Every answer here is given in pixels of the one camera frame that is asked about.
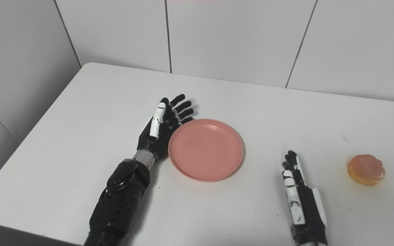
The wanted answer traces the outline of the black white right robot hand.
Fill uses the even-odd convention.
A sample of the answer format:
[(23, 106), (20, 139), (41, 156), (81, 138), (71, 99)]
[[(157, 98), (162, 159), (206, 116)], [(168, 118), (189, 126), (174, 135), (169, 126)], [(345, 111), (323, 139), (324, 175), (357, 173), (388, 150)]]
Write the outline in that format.
[(305, 182), (300, 159), (288, 150), (283, 166), (283, 181), (291, 215), (291, 236), (297, 246), (328, 246), (327, 218), (317, 188)]

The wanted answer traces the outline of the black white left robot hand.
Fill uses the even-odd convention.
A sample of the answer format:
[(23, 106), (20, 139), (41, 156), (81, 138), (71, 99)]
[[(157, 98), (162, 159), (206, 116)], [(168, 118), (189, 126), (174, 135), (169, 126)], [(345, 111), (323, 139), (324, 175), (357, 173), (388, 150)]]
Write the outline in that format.
[(138, 139), (137, 150), (147, 150), (155, 160), (162, 160), (168, 154), (172, 134), (182, 125), (194, 120), (192, 102), (186, 100), (185, 94), (173, 100), (164, 97), (155, 110)]

